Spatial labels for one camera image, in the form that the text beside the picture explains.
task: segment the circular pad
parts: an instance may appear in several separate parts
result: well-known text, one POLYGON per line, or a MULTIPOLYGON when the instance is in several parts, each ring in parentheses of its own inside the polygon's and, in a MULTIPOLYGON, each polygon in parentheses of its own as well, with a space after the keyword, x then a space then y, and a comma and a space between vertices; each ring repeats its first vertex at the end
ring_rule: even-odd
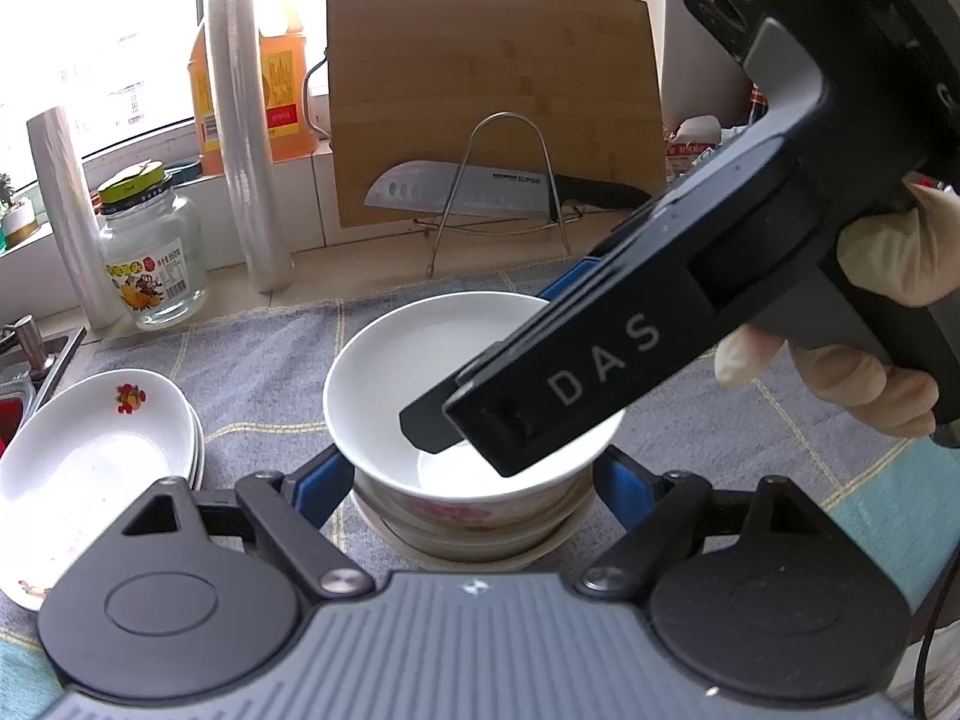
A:
POLYGON ((670 653, 708 685, 797 704, 886 688, 910 623, 904 597, 865 556, 792 533, 679 563, 650 613, 670 653))
POLYGON ((298 623, 295 591, 272 565, 162 533, 95 544, 51 590, 37 627, 64 683, 164 701, 243 679, 298 623))
POLYGON ((128 579, 107 596, 107 617, 128 634, 141 637, 185 634, 205 623, 216 608, 212 584, 176 571, 128 579))

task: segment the knife handle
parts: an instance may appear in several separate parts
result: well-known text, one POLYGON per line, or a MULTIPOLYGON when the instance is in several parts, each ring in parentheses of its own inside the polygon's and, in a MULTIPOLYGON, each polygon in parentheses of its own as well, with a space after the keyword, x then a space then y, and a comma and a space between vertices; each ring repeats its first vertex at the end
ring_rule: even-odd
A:
MULTIPOLYGON (((560 205, 576 200, 584 205, 592 205, 605 211, 632 211, 640 208, 650 194, 637 187, 616 184, 611 181, 594 181, 591 178, 574 178, 569 175, 555 175, 560 205)), ((550 218, 556 221, 556 209, 550 203, 550 218)))

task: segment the gloved hand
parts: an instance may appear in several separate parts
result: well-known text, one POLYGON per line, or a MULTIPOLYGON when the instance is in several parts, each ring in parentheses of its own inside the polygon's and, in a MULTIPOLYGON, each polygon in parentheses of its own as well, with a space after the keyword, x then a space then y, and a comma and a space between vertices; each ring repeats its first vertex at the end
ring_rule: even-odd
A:
MULTIPOLYGON (((907 185, 918 208, 856 220, 837 241, 837 260, 851 284, 905 306, 925 306, 960 288, 960 197, 907 185)), ((717 381, 743 386, 770 364, 784 339, 743 325, 720 341, 713 358, 717 381)), ((928 373, 885 367, 845 346, 803 349, 790 344, 803 384, 888 436, 933 432, 939 391, 928 373)))

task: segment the gray textured surface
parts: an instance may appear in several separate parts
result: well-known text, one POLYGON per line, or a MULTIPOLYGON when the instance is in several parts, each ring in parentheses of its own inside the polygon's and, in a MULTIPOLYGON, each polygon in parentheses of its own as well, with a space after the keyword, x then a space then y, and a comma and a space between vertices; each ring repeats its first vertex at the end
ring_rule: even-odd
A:
MULTIPOLYGON (((569 593, 556 576, 394 576, 382 594, 322 608, 272 671, 179 709, 68 696, 48 720, 775 720, 664 661, 625 605, 569 593)), ((884 698, 810 720, 902 720, 884 698)))
MULTIPOLYGON (((437 293, 536 293, 567 266, 450 278, 103 341, 85 374, 144 367, 174 379, 205 429, 203 486, 228 487, 261 467, 293 470, 329 444, 320 405, 323 380, 337 351, 373 319, 437 293)), ((750 488, 765 473, 787 474, 827 504, 898 446, 814 399, 785 355, 762 381, 739 391, 718 388, 712 358, 704 355, 630 408, 616 444, 651 470, 682 467, 724 488, 750 488)), ((534 567, 569 575, 621 532, 597 504, 579 533, 534 567)), ((349 503, 331 517, 325 533, 378 580, 392 568, 416 568, 371 532, 349 503)), ((6 598, 0 599, 0 627, 35 636, 32 614, 6 598)))

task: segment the potted plant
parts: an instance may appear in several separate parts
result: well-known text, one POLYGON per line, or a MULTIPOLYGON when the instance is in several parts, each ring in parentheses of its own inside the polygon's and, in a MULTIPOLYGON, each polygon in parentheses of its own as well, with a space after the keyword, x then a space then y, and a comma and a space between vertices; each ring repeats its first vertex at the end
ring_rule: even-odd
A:
POLYGON ((12 199, 13 181, 5 172, 0 172, 0 215, 7 213, 12 199))
POLYGON ((6 173, 0 173, 0 228, 7 247, 15 247, 37 232, 37 215, 28 197, 13 200, 13 182, 6 173))

